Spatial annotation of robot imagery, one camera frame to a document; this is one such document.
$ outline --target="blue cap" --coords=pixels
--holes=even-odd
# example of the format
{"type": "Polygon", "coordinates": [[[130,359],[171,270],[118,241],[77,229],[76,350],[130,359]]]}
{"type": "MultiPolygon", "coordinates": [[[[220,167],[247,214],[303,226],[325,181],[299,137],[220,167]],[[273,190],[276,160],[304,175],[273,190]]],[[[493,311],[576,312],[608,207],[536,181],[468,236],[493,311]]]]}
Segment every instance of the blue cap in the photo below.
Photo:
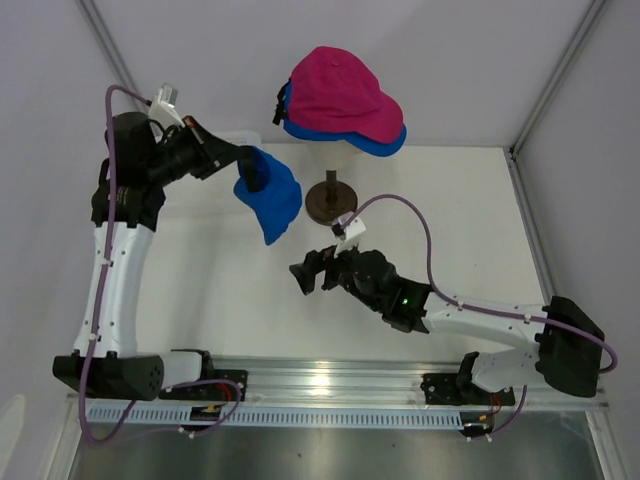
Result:
{"type": "Polygon", "coordinates": [[[302,189],[289,167],[273,156],[252,147],[254,151],[254,175],[260,186],[259,192],[250,192],[246,175],[238,163],[240,178],[233,193],[256,214],[264,234],[264,242],[271,245],[286,232],[302,207],[302,189]]]}
{"type": "MultiPolygon", "coordinates": [[[[293,89],[292,82],[286,86],[284,97],[285,111],[289,107],[289,101],[291,100],[291,92],[293,89]]],[[[356,148],[359,148],[363,152],[367,152],[376,157],[388,157],[396,153],[407,138],[407,127],[403,125],[400,136],[393,143],[379,143],[371,140],[359,133],[326,133],[318,132],[308,128],[296,125],[291,120],[283,118],[284,129],[292,137],[299,138],[300,140],[309,140],[312,142],[337,142],[338,140],[345,140],[356,148]]]]}

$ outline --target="baseball cap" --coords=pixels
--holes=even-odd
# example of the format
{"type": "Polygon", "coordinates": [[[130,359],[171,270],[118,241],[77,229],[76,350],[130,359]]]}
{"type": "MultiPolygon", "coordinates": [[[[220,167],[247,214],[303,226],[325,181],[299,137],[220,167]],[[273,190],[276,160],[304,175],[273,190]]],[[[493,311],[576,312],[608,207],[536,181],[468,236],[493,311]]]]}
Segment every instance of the baseball cap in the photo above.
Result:
{"type": "Polygon", "coordinates": [[[257,147],[251,149],[253,169],[249,172],[238,162],[240,178],[233,187],[233,193],[253,210],[262,229],[264,243],[271,245],[298,216],[302,207],[302,189],[289,167],[257,147]],[[252,192],[250,184],[256,181],[261,190],[252,192]]]}
{"type": "MultiPolygon", "coordinates": [[[[290,92],[293,86],[289,83],[286,86],[285,92],[290,92]]],[[[288,105],[288,98],[291,98],[290,95],[286,95],[284,97],[284,106],[285,109],[288,105]]],[[[396,153],[407,138],[407,128],[402,125],[402,131],[398,138],[396,138],[392,143],[380,143],[374,140],[370,140],[367,137],[364,137],[358,133],[350,132],[350,133],[326,133],[326,132],[318,132],[315,130],[311,130],[308,128],[301,127],[296,125],[291,120],[287,118],[283,119],[283,127],[284,130],[291,135],[292,137],[298,138],[300,140],[307,140],[312,142],[336,142],[338,140],[345,140],[349,142],[356,148],[359,148],[363,152],[367,152],[371,155],[375,155],[376,157],[388,157],[396,153]]]]}
{"type": "Polygon", "coordinates": [[[362,143],[368,139],[384,145],[406,137],[400,106],[380,90],[378,79],[358,57],[340,48],[315,48],[293,69],[278,100],[274,123],[288,120],[291,130],[306,129],[307,137],[310,132],[357,134],[364,137],[362,143]]]}

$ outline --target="stand base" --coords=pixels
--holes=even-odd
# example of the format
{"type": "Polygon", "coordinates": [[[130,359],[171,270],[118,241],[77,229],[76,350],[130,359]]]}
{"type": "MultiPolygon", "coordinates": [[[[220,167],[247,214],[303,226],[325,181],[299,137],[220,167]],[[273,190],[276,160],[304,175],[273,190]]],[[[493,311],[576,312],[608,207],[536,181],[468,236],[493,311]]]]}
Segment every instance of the stand base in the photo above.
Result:
{"type": "Polygon", "coordinates": [[[321,182],[311,187],[305,197],[307,214],[320,225],[331,225],[340,215],[355,212],[358,208],[358,196],[346,183],[337,182],[336,201],[327,202],[327,182],[321,182]]]}

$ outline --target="white wall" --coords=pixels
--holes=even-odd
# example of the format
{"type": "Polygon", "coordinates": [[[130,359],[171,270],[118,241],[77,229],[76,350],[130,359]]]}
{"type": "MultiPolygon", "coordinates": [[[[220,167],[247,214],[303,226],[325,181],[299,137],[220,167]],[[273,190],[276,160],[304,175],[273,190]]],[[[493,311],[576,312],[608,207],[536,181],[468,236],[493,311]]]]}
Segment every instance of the white wall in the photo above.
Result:
{"type": "Polygon", "coordinates": [[[560,293],[620,354],[604,384],[638,475],[640,3],[611,3],[520,164],[560,293]]]}
{"type": "Polygon", "coordinates": [[[0,412],[26,395],[7,479],[38,478],[90,277],[106,62],[72,0],[0,3],[0,412]]]}
{"type": "Polygon", "coordinates": [[[172,82],[213,131],[271,125],[317,45],[352,50],[404,109],[410,142],[511,145],[590,0],[98,1],[140,88],[172,82]]]}

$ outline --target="hat stand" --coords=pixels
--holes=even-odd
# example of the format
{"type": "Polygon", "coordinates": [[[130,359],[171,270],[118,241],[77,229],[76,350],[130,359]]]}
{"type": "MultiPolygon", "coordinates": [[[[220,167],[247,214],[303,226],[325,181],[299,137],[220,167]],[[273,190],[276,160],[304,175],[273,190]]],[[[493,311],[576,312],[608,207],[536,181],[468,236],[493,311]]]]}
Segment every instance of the hat stand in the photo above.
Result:
{"type": "Polygon", "coordinates": [[[344,168],[360,153],[344,140],[337,142],[308,142],[316,162],[326,170],[326,179],[311,187],[305,197],[307,214],[321,225],[331,225],[340,215],[358,208],[358,196],[349,185],[338,181],[338,170],[344,168]]]}

